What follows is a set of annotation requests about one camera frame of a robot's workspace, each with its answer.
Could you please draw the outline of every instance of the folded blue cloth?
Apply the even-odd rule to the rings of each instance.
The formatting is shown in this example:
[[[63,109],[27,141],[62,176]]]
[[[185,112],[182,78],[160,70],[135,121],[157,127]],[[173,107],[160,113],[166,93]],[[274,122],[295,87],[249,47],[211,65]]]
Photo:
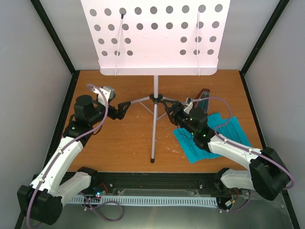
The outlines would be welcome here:
[[[227,119],[222,119],[219,113],[208,116],[208,126],[212,129],[215,129],[218,125],[224,124],[226,121]],[[217,131],[233,141],[246,146],[251,146],[236,117],[232,117],[227,125],[220,127]],[[192,139],[186,137],[188,136],[191,138],[192,135],[184,128],[179,128],[179,131],[174,130],[173,134],[177,138],[182,150],[191,164],[202,159],[213,159],[221,156],[219,154],[209,153],[205,150],[199,149]]]

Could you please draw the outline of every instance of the brown tabletop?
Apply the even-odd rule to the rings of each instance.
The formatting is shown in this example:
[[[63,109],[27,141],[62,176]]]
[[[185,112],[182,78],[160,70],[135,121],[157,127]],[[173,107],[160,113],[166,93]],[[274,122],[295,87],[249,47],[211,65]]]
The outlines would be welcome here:
[[[82,94],[96,97],[87,90],[88,83],[97,86],[109,85],[116,91],[110,105],[117,108],[118,103],[132,101],[153,93],[152,76],[104,76],[99,71],[81,71],[66,125],[74,113],[75,99]],[[159,93],[163,96],[184,102],[186,97],[195,98],[203,88],[211,91],[211,96],[227,101],[232,115],[245,131],[253,147],[261,148],[260,139],[254,124],[250,106],[237,70],[218,70],[210,76],[160,76]],[[153,111],[151,100],[143,102]],[[226,106],[217,100],[211,100],[209,114],[220,112],[222,118],[228,117]],[[159,116],[164,113],[164,106],[159,104]],[[244,169],[241,165],[220,157],[205,159],[190,164],[178,141],[173,135],[176,128],[165,115],[157,121],[155,163],[150,163],[152,147],[153,115],[141,104],[132,104],[122,120],[107,118],[102,130],[90,138],[85,148],[77,155],[69,171],[76,171],[82,166],[100,172],[218,172],[223,167]]]

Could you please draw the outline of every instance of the gray wall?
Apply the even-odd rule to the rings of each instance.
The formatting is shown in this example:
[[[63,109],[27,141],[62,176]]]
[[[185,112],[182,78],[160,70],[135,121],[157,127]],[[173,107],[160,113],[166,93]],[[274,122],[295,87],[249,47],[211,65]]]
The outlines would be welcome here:
[[[74,67],[99,69],[81,0],[41,2]],[[220,48],[219,69],[242,68],[277,3],[278,0],[231,0]]]
[[[0,228],[46,157],[71,75],[29,0],[0,1]]]
[[[246,75],[267,145],[277,150],[296,186],[289,190],[305,228],[305,1],[290,1]]]

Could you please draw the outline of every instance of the purple cable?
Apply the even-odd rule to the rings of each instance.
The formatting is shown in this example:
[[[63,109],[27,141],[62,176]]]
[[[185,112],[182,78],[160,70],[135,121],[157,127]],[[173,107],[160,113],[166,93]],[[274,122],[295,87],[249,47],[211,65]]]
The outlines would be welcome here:
[[[226,141],[225,141],[225,139],[223,137],[221,137],[217,133],[217,130],[220,127],[227,125],[230,122],[230,120],[231,120],[232,115],[231,115],[231,109],[230,109],[229,104],[225,100],[223,100],[222,98],[219,98],[219,97],[206,97],[206,98],[202,98],[202,99],[194,99],[194,100],[192,100],[192,102],[199,102],[199,101],[206,100],[206,99],[218,99],[218,100],[221,100],[227,106],[227,108],[229,110],[229,118],[228,118],[228,120],[224,124],[221,124],[221,125],[218,125],[217,127],[215,127],[214,131],[215,131],[216,136],[219,137],[222,141],[224,141],[224,142],[226,142],[226,143],[228,143],[228,144],[230,144],[230,145],[232,145],[232,146],[234,146],[236,148],[239,148],[239,149],[241,149],[243,151],[249,152],[249,148],[251,148],[251,147],[243,147],[243,146],[237,145],[237,144],[229,141],[228,139],[226,139]],[[264,155],[261,155],[261,154],[255,152],[255,151],[251,151],[251,154],[255,154],[257,156],[260,156],[261,158],[265,159],[266,161],[269,161],[270,163],[272,163],[276,167],[278,167],[280,170],[282,170],[284,173],[286,173],[286,175],[291,180],[291,184],[289,186],[283,188],[284,190],[291,189],[291,188],[293,188],[295,186],[295,178],[283,166],[281,166],[280,164],[276,163],[275,161],[271,160],[270,158],[268,158],[268,157],[266,157]]]
[[[121,206],[118,202],[115,202],[115,201],[107,201],[107,202],[105,202],[105,203],[102,203],[102,204],[99,204],[98,206],[93,207],[93,206],[91,205],[90,201],[88,200],[88,198],[86,197],[86,195],[83,194],[83,193],[80,193],[80,194],[81,194],[81,195],[85,198],[85,200],[86,200],[84,204],[88,203],[88,205],[90,206],[90,209],[91,209],[99,218],[101,218],[102,220],[104,220],[104,221],[106,221],[106,222],[116,222],[116,221],[119,221],[119,220],[122,218],[122,216],[123,216],[123,208],[122,208],[122,206]],[[103,206],[105,206],[105,205],[107,205],[107,204],[111,204],[111,203],[116,204],[117,206],[119,206],[119,209],[120,209],[120,215],[119,215],[118,218],[116,218],[116,219],[108,219],[108,218],[106,218],[106,217],[100,215],[100,214],[95,210],[95,209],[97,209],[97,208],[101,208],[101,207],[103,207]]]
[[[252,195],[252,192],[250,192],[249,198],[248,198],[247,202],[244,203],[244,205],[242,205],[241,207],[239,207],[239,208],[237,208],[237,209],[234,209],[234,210],[228,210],[228,212],[229,212],[229,213],[237,212],[237,211],[240,211],[240,210],[244,209],[245,207],[247,207],[247,206],[249,205],[249,203],[250,203],[251,195]]]
[[[69,147],[73,142],[75,142],[75,141],[79,140],[80,138],[82,138],[82,137],[84,137],[84,136],[86,136],[86,135],[88,135],[88,134],[94,132],[95,130],[99,129],[99,128],[103,125],[103,123],[105,122],[105,120],[106,120],[106,118],[107,118],[107,114],[108,114],[108,101],[107,101],[105,95],[104,95],[103,92],[99,89],[99,87],[97,87],[97,86],[95,86],[95,85],[93,85],[93,84],[88,84],[88,85],[87,85],[87,88],[88,88],[90,91],[92,91],[92,88],[91,88],[91,87],[95,88],[95,89],[102,95],[102,97],[103,97],[103,99],[104,99],[104,101],[105,101],[105,108],[106,108],[106,109],[105,109],[104,118],[102,119],[102,121],[101,121],[95,128],[93,128],[92,130],[87,131],[86,133],[84,133],[84,134],[78,136],[77,138],[71,140],[67,145],[65,145],[65,146],[61,149],[62,152],[63,152],[67,147]],[[58,157],[59,157],[60,155],[61,155],[61,153],[58,153],[58,154],[55,156],[55,158],[52,160],[52,162],[50,163],[50,165],[47,167],[45,173],[44,173],[43,176],[42,176],[42,179],[43,179],[43,180],[47,177],[49,171],[51,170],[51,168],[53,167],[53,165],[55,164],[56,160],[58,159]],[[27,210],[27,216],[26,216],[26,223],[27,223],[27,227],[28,227],[29,229],[34,229],[34,228],[38,227],[39,225],[41,225],[41,223],[37,224],[36,226],[31,226],[31,224],[30,224],[30,214],[31,214],[33,202],[34,202],[34,199],[35,199],[35,197],[36,197],[36,195],[37,195],[37,192],[38,192],[39,188],[41,187],[41,185],[42,185],[42,181],[40,181],[40,182],[38,183],[37,187],[35,188],[35,190],[34,190],[34,192],[33,192],[32,197],[31,197],[31,199],[30,199],[30,202],[29,202],[29,206],[28,206],[28,210]]]

